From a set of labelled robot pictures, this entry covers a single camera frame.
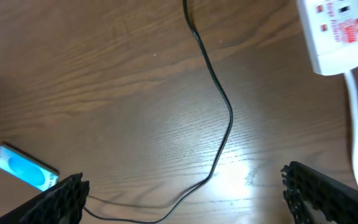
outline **thin black wire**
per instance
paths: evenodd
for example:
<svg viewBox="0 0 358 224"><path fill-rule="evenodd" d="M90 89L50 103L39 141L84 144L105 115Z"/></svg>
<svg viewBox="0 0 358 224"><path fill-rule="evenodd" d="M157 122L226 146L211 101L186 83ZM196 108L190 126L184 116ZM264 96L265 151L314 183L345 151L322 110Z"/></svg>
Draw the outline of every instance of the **thin black wire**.
<svg viewBox="0 0 358 224"><path fill-rule="evenodd" d="M204 59L205 59L205 62L206 62L206 66L208 67L208 70L209 70L209 72L211 74L211 78L214 81L214 83L216 85L216 88L219 90L224 102L226 103L227 110L229 111L229 124L227 126L226 132L224 133L221 145L219 146L218 153L216 154L214 162L212 163L211 171L209 172L207 178L202 180L198 185L196 185L193 188L193 190L189 191L181 199L179 199L179 201L172 207L172 209L164 217L162 217L159 220L156 220L154 222L145 222L145 221L137 221L137 220L125 219L125 218L104 218L104 217L100 217L100 216L97 216L97 215L93 214L86 207L84 207L84 210L86 212L88 212L91 216L95 217L95 218L98 218L100 220L107 220L107 221L141 223L141 224L159 223L160 221L163 221L164 219L168 218L173 213L173 211L175 211L175 209L182 203L182 201L184 201L184 199L186 199L192 193L194 193L195 191L200 189L202 186L204 186L206 183L208 183L211 180L211 178L212 178L212 176L214 174L215 168L216 168L216 166L218 164L218 160L221 157L224 145L227 142L227 139L229 137L231 128L233 126L233 109L231 108L230 101L227 98L227 96L226 96L221 84L219 83L218 78L215 75L215 72L214 72L214 70L212 68L211 62L209 61L208 55L207 55L207 53L205 51L203 42L201 41L200 35L198 34L198 32L197 32L196 28L194 27L192 21L190 20L189 13L188 13L188 10L187 10L187 0L183 0L183 12L185 13L185 18L186 18L187 25L189 26L189 28L190 28L191 32L193 33L194 37L196 38L197 43L198 43L198 45L199 45L199 47L201 49L201 52L203 53L203 56L204 56Z"/></svg>

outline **brown wooden surface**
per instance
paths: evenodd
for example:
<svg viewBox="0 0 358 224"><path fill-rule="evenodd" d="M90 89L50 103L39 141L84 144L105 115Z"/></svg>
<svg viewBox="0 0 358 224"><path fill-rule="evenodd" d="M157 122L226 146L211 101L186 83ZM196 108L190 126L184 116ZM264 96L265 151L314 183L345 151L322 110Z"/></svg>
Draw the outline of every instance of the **brown wooden surface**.
<svg viewBox="0 0 358 224"><path fill-rule="evenodd" d="M290 223L290 161L356 187L344 80L312 72L295 1L190 6L234 127L212 181L166 223ZM181 1L0 0L0 141L61 178L83 172L111 203L89 198L98 215L163 216L207 176L227 116ZM0 170L0 216L36 194Z"/></svg>

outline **cord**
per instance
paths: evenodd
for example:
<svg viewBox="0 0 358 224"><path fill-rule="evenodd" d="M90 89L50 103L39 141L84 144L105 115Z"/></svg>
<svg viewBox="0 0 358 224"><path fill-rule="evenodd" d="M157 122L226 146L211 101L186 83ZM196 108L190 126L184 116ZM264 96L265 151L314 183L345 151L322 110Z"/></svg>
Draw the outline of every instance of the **cord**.
<svg viewBox="0 0 358 224"><path fill-rule="evenodd" d="M194 24L192 23L192 21L191 21L191 19L189 17L189 13L188 13L188 9L187 9L187 0L183 0L183 12L185 13L185 19L186 19L187 25L189 26L189 28L191 30L191 33L194 35L194 37L195 37L195 39L196 39L196 41L197 41L197 43L198 43L198 45L199 45L199 47L201 49L201 53L204 56L206 66L208 67L209 73L211 74L211 78L212 78L213 82L215 83L216 88L219 90L219 92L220 92L220 94L221 94L221 96L222 96L222 98L223 98L223 100L224 100L224 102L225 102L225 104L227 106L227 110L229 111L229 124L227 126L226 132L224 133L223 139L222 139L221 144L219 146L218 152L216 153L215 159L214 159L214 161L212 163L211 170L210 170L207 178L202 180L198 185L194 186L194 188L191 191L189 191L181 199L179 199L179 201L171 208L171 210L164 217L162 217L159 220L156 220L154 222L144 222L144 221L124 219L124 218L104 218L104 217L100 217L100 216L95 215L94 213L89 211L86 207L84 207L84 210L86 212L88 212L91 216L95 217L95 218L98 218L100 220L117 221L117 222L129 222L129 223L143 223L143 224L144 223L146 223L146 224L148 224L148 223L159 223L160 221L163 221L166 218L168 218L173 213L173 211L175 211L175 209L182 203L182 201L184 201L184 199L189 197L192 193L196 192L198 189L202 188L202 186L206 185L212 179L212 176L214 174L215 168L216 168L216 166L218 164L218 160L219 160L219 158L220 158L220 156L222 154L224 145L227 142L227 139L229 137L231 128L233 126L233 109L231 108L230 101L227 98L227 96L226 96L226 94L225 94L225 92L224 92L224 90L223 90L218 78L215 75L215 72L214 72L214 70L212 68L211 62L209 61L209 58L208 58L208 54L206 53L206 50L205 50L204 45L203 45L203 42L201 41L201 37L198 34L196 28L194 27Z"/></svg>
<svg viewBox="0 0 358 224"><path fill-rule="evenodd" d="M353 175L358 187L358 93L352 71L344 73L347 92L349 94L350 111L352 115L352 167Z"/></svg>

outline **wood grain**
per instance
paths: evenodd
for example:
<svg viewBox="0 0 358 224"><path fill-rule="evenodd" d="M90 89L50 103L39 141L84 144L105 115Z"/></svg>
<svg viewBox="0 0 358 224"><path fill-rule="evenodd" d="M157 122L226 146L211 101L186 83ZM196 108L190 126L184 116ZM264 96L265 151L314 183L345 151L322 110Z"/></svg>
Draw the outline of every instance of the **wood grain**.
<svg viewBox="0 0 358 224"><path fill-rule="evenodd" d="M234 127L212 181L166 223L290 223L290 161L356 187L344 80L311 71L295 2L190 6ZM163 216L207 176L227 121L181 1L0 1L0 140L83 172L98 215ZM0 216L36 194L0 171Z"/></svg>

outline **white power cord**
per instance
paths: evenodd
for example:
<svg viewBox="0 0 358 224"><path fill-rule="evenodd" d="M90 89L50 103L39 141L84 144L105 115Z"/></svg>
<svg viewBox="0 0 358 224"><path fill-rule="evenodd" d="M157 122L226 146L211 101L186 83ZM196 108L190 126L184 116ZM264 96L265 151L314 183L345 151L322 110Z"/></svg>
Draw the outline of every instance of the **white power cord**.
<svg viewBox="0 0 358 224"><path fill-rule="evenodd" d="M354 178L358 187L358 92L356 81L354 80L352 71L344 73L347 92L349 94L349 104L352 115L352 167Z"/></svg>

